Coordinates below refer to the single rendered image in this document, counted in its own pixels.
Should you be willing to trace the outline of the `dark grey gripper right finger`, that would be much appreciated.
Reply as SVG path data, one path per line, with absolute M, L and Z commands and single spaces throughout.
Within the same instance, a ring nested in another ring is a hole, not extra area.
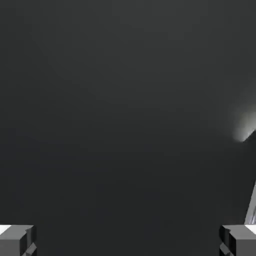
M 256 256 L 256 224 L 222 225 L 219 256 Z

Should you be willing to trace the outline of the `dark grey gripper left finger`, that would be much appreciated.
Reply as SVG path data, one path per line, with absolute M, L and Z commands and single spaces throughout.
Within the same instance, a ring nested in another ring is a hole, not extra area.
M 38 256 L 35 225 L 0 224 L 0 256 Z

